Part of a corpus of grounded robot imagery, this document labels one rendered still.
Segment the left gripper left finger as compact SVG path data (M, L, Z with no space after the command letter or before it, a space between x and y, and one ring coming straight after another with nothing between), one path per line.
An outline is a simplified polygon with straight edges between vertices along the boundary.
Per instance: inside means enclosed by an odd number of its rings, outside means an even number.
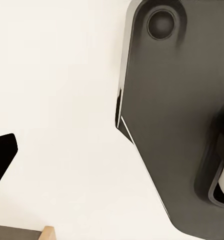
M14 133L0 136L0 181L18 153L18 144Z

